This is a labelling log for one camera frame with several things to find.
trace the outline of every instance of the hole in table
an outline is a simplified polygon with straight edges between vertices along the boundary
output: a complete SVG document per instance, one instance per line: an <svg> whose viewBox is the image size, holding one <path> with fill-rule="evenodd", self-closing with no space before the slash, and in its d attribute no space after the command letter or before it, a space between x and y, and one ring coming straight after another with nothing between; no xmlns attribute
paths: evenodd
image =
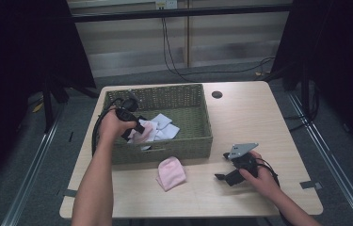
<svg viewBox="0 0 353 226"><path fill-rule="evenodd" d="M222 96L223 96L223 93L220 91L213 91L212 92L212 97L214 97L216 99L222 98Z"/></svg>

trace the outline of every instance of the person's right hand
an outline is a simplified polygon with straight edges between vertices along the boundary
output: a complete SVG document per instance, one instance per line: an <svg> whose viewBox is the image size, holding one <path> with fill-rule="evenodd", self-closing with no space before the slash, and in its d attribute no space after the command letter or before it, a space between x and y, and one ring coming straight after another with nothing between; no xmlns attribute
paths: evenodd
<svg viewBox="0 0 353 226"><path fill-rule="evenodd" d="M260 154L250 151L250 153L255 156L255 158L262 158ZM263 164L264 161L257 159L257 163ZM274 196L280 194L281 190L279 186L276 184L272 174L270 171L264 167L258 167L258 177L255 178L245 169L240 169L240 174L249 181L255 189L262 194L263 196L271 199Z"/></svg>
<svg viewBox="0 0 353 226"><path fill-rule="evenodd" d="M111 139L121 136L127 129L135 128L135 121L120 121L115 113L116 107L111 106L109 112L104 116L100 124L100 139L109 137Z"/></svg>

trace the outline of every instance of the metal rail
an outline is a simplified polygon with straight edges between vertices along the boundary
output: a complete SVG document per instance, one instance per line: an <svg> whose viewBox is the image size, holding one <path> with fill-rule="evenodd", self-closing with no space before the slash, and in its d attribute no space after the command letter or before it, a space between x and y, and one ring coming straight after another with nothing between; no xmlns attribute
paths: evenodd
<svg viewBox="0 0 353 226"><path fill-rule="evenodd" d="M33 159L29 170L24 177L24 181L18 190L17 196L15 199L12 201L12 204L2 222L2 226L15 226L18 223L18 220L20 219L21 213L24 210L24 206L26 204L27 198L29 197L29 194L32 190L32 187L36 181L36 178L39 173L40 166L44 160L45 155L47 154L47 151L50 147L50 144L53 140L53 137L56 133L56 129L58 126L58 120L60 116L62 115L62 112L64 110L65 104L61 104L59 107L59 110L57 111L56 114L56 119L48 131L47 134L43 136L43 139L41 141L41 144L38 148L38 151L36 152L35 158Z"/></svg>
<svg viewBox="0 0 353 226"><path fill-rule="evenodd" d="M298 115L304 115L302 104L297 98L295 94L289 95L290 101L293 104L294 109L296 110ZM340 164L338 163L337 159L335 158L334 154L330 150L329 146L327 145L326 141L320 135L319 131L317 130L316 126L313 122L308 121L305 117L301 118L302 123L306 125L306 129L308 130L309 135L311 136L314 144L317 147L317 150L322 155L326 165L329 167L329 170L334 177L335 181L337 182L338 186L343 191L347 201L351 205L353 209L353 185L349 181L348 177L345 175L343 169L341 168Z"/></svg>
<svg viewBox="0 0 353 226"><path fill-rule="evenodd" d="M85 23L101 21L120 21L135 19L167 18L167 17L189 17L189 16L210 16L225 14L263 13L290 11L292 4L246 6L232 8L180 8L166 10L146 10L119 13L92 13L74 14L71 17L50 17L40 19L42 22L52 23Z"/></svg>

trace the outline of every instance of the pink cloth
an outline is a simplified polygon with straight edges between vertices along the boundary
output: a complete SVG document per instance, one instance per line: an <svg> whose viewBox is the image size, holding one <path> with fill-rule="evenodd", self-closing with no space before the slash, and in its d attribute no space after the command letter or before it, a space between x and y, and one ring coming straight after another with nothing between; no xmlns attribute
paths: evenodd
<svg viewBox="0 0 353 226"><path fill-rule="evenodd" d="M185 170L179 159L169 157L159 164L156 181L165 191L169 191L175 186L182 184L185 180Z"/></svg>
<svg viewBox="0 0 353 226"><path fill-rule="evenodd" d="M149 121L146 121L146 123L143 124L143 127L143 134L138 133L136 130L132 130L130 133L129 138L133 140L133 143L143 143L149 138L150 132L152 131L152 124Z"/></svg>

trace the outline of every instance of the wall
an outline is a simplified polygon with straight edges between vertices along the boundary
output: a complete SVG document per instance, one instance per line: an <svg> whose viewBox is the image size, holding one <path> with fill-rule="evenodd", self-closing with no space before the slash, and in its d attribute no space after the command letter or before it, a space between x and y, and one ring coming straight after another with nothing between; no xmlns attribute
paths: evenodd
<svg viewBox="0 0 353 226"><path fill-rule="evenodd" d="M288 4L291 0L179 0L178 8ZM68 0L73 14L154 10L150 0ZM177 68L257 61L273 57L288 12L167 18ZM161 19L77 24L93 76L165 70ZM168 64L171 65L168 52Z"/></svg>

